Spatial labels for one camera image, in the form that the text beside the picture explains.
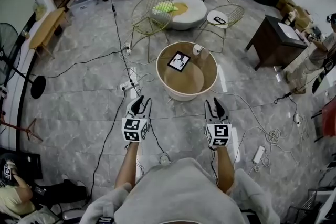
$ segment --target pole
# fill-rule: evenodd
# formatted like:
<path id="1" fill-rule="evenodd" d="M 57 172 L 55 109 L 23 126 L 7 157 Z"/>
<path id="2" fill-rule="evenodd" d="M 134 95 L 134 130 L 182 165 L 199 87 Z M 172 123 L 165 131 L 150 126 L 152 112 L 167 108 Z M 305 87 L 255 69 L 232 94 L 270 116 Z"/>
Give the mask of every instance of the pole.
<path id="1" fill-rule="evenodd" d="M 2 51 L 3 56 L 0 57 L 2 58 L 1 60 L 3 60 L 9 67 L 11 67 L 15 72 L 17 72 L 21 77 L 23 77 L 24 79 L 27 79 L 31 84 L 33 84 L 33 82 L 28 79 L 25 75 L 23 75 L 19 70 L 17 70 L 9 61 L 8 58 L 5 56 L 4 52 Z"/>

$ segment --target hand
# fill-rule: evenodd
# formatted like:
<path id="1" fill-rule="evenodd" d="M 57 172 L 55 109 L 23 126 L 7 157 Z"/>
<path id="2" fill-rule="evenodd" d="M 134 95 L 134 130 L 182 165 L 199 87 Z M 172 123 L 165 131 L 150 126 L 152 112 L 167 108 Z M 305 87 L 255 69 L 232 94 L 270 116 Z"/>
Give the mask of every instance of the hand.
<path id="1" fill-rule="evenodd" d="M 11 159 L 8 159 L 6 161 L 6 164 L 7 164 L 7 167 L 10 169 L 10 171 L 12 172 L 12 174 L 17 175 L 17 167 L 16 167 L 14 161 L 11 160 Z"/>

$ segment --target red object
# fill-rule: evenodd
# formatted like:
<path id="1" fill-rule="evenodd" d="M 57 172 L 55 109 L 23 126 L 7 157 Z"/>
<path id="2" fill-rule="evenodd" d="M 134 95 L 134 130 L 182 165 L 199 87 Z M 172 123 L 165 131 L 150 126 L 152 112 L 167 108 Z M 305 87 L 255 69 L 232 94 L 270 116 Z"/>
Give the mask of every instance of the red object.
<path id="1" fill-rule="evenodd" d="M 322 109 L 324 136 L 336 136 L 336 98 Z"/>

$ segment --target electrical outlet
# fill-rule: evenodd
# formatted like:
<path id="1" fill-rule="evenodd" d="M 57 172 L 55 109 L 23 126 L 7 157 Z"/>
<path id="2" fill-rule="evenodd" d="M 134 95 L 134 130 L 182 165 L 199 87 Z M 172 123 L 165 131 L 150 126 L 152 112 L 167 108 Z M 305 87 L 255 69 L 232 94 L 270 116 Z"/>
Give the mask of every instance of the electrical outlet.
<path id="1" fill-rule="evenodd" d="M 296 122 L 297 127 L 300 127 L 300 125 L 301 125 L 301 118 L 300 118 L 299 114 L 295 114 L 295 122 Z"/>
<path id="2" fill-rule="evenodd" d="M 130 55 L 131 54 L 131 44 L 129 43 L 125 43 L 124 47 L 126 47 L 126 55 Z"/>
<path id="3" fill-rule="evenodd" d="M 129 90 L 129 89 L 132 89 L 133 86 L 136 87 L 136 86 L 139 85 L 138 82 L 137 82 L 136 80 L 132 80 L 132 83 L 133 83 L 134 85 L 132 85 L 132 84 L 130 83 L 130 81 L 126 81 L 125 83 L 120 84 L 120 86 L 119 86 L 119 87 L 120 87 L 120 90 L 122 90 L 122 88 L 124 87 L 124 88 L 125 88 L 125 91 L 127 91 L 127 90 Z"/>

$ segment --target dark wooden desk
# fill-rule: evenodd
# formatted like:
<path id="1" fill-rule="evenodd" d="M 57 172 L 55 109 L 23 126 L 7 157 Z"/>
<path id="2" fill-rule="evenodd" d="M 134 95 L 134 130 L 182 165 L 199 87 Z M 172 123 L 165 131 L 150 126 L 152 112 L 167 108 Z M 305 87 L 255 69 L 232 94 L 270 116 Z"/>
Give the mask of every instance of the dark wooden desk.
<path id="1" fill-rule="evenodd" d="M 286 36 L 278 23 L 280 19 L 266 15 L 257 32 L 246 47 L 249 50 L 254 45 L 260 62 L 254 68 L 281 66 L 283 69 L 297 58 L 306 45 L 301 40 Z"/>

